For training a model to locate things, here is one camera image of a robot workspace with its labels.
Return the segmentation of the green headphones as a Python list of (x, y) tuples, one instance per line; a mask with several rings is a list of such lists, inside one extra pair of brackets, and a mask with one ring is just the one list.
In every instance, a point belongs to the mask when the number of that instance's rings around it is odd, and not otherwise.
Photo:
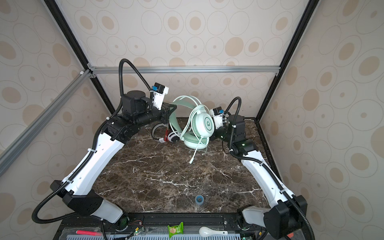
[(172, 104), (177, 107), (186, 107), (191, 109), (187, 124), (184, 129), (179, 126), (176, 113), (173, 112), (169, 119), (171, 130), (178, 132), (180, 140), (194, 150), (202, 150), (209, 144), (210, 137), (214, 133), (214, 121), (208, 113), (208, 107), (203, 105), (198, 98), (194, 96), (179, 96), (175, 98)]

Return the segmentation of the white black headphones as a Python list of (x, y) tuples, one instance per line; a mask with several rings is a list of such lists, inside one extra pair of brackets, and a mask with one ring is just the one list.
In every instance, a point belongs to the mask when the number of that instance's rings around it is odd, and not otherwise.
[[(162, 127), (166, 128), (165, 135), (163, 137), (159, 137), (159, 138), (155, 137), (155, 131), (158, 128), (162, 128)], [(180, 140), (178, 132), (174, 133), (173, 131), (170, 130), (170, 125), (166, 125), (166, 124), (155, 125), (152, 128), (151, 136), (152, 136), (153, 140), (155, 140), (158, 143), (166, 143), (166, 142), (176, 143)]]

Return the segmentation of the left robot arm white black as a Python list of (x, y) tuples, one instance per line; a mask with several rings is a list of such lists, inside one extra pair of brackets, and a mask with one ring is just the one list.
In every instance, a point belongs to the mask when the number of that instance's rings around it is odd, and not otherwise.
[[(150, 97), (143, 91), (124, 92), (123, 67), (128, 64), (139, 76)], [(52, 193), (43, 199), (33, 210), (32, 220), (37, 224), (49, 224), (80, 215), (93, 216), (109, 223), (117, 224), (126, 220), (125, 213), (119, 206), (104, 199), (92, 189), (96, 179), (114, 155), (139, 132), (142, 127), (154, 122), (167, 124), (170, 115), (176, 110), (175, 105), (163, 102), (166, 87), (155, 83), (150, 86), (136, 66), (127, 59), (121, 59), (118, 68), (120, 103), (116, 111), (97, 129), (92, 147), (62, 181), (54, 181)], [(62, 198), (72, 213), (53, 219), (41, 219), (39, 211), (53, 197)]]

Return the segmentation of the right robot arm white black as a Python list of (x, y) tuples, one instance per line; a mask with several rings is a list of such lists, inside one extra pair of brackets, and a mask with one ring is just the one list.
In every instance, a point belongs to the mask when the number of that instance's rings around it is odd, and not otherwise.
[(229, 154), (245, 166), (256, 179), (270, 206), (268, 209), (255, 206), (240, 208), (240, 226), (260, 226), (277, 240), (288, 240), (289, 235), (297, 230), (303, 232), (306, 240), (315, 239), (313, 228), (306, 216), (306, 199), (295, 195), (283, 184), (264, 160), (255, 143), (247, 139), (245, 118), (239, 114), (241, 98), (234, 98), (230, 105), (234, 103), (237, 103), (238, 107), (233, 115), (229, 114), (228, 109), (223, 110), (220, 107), (210, 110), (215, 137), (228, 144)]

